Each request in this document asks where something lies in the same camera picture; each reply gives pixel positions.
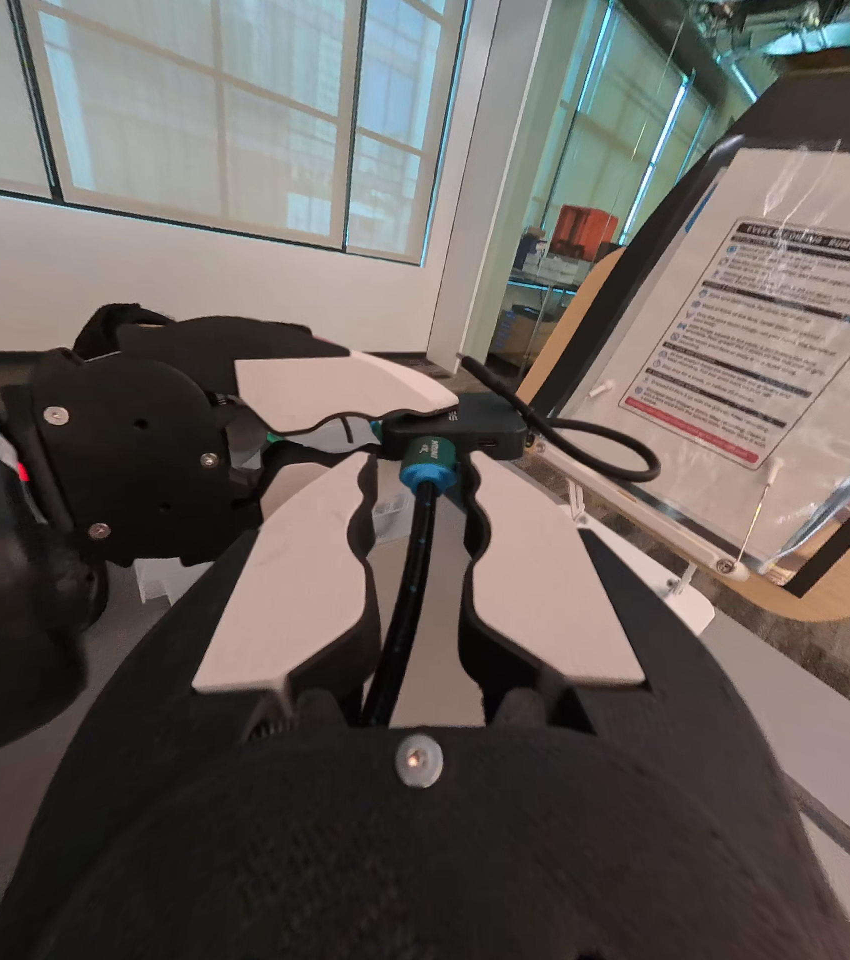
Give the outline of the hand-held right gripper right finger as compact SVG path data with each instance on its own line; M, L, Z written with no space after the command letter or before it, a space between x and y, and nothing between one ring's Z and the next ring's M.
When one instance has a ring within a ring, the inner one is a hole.
M585 688L641 686L645 673L575 521L483 452L468 456L462 483L466 674L484 690L546 677Z

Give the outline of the red storage crate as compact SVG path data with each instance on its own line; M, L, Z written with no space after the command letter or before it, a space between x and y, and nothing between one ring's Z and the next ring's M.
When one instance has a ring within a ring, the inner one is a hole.
M619 218L598 208L564 203L558 212L548 253L595 263L613 240Z

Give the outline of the large paned window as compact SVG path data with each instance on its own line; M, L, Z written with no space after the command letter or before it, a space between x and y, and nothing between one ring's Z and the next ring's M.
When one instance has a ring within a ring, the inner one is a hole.
M470 7L0 1L0 194L420 265Z

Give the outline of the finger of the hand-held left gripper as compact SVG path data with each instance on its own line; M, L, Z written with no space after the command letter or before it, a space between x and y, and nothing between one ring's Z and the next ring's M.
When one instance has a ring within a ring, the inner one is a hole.
M373 524L378 494L375 454L305 451L283 457L259 506L263 524Z
M369 422L393 414L430 417L457 407L457 395L417 369L358 351L346 356L241 359L238 397L269 431L309 433L340 417Z

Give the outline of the black hdmi cable green plugs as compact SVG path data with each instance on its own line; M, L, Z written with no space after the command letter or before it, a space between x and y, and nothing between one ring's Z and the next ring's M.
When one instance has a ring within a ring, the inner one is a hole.
M395 712L419 629L438 503L458 480L454 444L438 436L415 438L402 460L399 480L413 497L410 532L382 653L362 705L364 727L386 727Z

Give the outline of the instruction sign on wooden board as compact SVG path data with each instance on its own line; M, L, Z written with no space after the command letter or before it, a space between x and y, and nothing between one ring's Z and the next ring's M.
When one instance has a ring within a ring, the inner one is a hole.
M661 473L536 455L755 606L850 618L850 73L777 81L609 261L523 391Z

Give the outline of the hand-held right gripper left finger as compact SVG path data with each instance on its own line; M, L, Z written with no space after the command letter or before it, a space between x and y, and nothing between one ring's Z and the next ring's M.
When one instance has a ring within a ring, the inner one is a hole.
M264 519L192 678L195 692L364 686L382 642L369 563L377 497L376 457L356 452Z

